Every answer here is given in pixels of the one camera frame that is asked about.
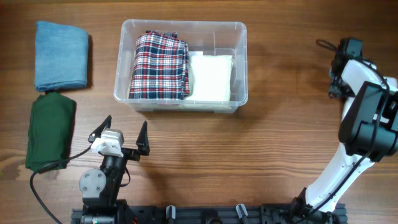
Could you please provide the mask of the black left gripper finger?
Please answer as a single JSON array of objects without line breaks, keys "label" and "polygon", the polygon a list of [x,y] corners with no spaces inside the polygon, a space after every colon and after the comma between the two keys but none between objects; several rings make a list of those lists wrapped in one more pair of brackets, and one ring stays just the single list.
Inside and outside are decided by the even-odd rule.
[{"label": "black left gripper finger", "polygon": [[149,139],[147,133],[147,121],[142,124],[141,130],[136,140],[137,150],[140,155],[148,156],[150,153]]},{"label": "black left gripper finger", "polygon": [[101,137],[101,133],[111,127],[112,116],[108,115],[106,119],[88,136],[88,142],[93,143],[96,138]]}]

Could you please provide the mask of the red navy plaid cloth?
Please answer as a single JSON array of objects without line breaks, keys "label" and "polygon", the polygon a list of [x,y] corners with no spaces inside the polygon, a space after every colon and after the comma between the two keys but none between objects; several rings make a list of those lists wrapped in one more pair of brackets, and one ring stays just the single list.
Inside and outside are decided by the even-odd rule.
[{"label": "red navy plaid cloth", "polygon": [[136,40],[131,99],[182,100],[190,94],[188,44],[175,32],[148,30]]}]

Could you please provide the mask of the cream cloth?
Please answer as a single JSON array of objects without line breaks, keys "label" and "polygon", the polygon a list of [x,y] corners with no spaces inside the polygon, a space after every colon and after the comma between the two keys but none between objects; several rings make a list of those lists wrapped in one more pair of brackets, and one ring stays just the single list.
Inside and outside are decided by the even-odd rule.
[{"label": "cream cloth", "polygon": [[193,55],[189,59],[190,94],[176,107],[185,110],[230,110],[225,105],[231,97],[230,55]]}]

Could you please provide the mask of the clear plastic storage container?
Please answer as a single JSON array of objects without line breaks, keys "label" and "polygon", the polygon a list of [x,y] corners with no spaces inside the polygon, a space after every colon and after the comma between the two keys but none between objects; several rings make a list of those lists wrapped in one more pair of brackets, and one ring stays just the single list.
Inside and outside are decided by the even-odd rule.
[{"label": "clear plastic storage container", "polygon": [[[141,100],[129,97],[136,40],[148,30],[175,32],[189,46],[192,55],[230,55],[233,57],[229,101]],[[247,28],[231,21],[165,21],[128,19],[121,27],[118,65],[113,96],[136,111],[191,110],[234,113],[249,98]]]}]

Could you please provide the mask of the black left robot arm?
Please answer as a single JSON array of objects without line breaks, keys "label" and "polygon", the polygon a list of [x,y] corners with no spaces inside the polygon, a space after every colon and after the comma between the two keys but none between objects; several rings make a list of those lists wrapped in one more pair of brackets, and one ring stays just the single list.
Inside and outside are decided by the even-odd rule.
[{"label": "black left robot arm", "polygon": [[98,169],[86,171],[80,178],[83,210],[80,223],[138,223],[137,215],[125,199],[118,199],[123,176],[129,175],[128,161],[140,161],[150,154],[147,122],[143,122],[136,140],[136,148],[124,147],[123,132],[111,128],[108,116],[88,137],[90,150],[103,156]]}]

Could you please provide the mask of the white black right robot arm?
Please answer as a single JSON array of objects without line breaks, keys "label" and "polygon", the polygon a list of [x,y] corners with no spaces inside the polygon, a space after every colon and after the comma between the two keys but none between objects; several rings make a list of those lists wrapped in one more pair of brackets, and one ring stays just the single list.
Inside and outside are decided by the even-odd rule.
[{"label": "white black right robot arm", "polygon": [[384,77],[363,56],[362,40],[316,43],[335,54],[328,95],[345,101],[339,146],[319,178],[290,203],[286,211],[290,223],[338,223],[334,211],[353,182],[383,157],[397,153],[397,80]]}]

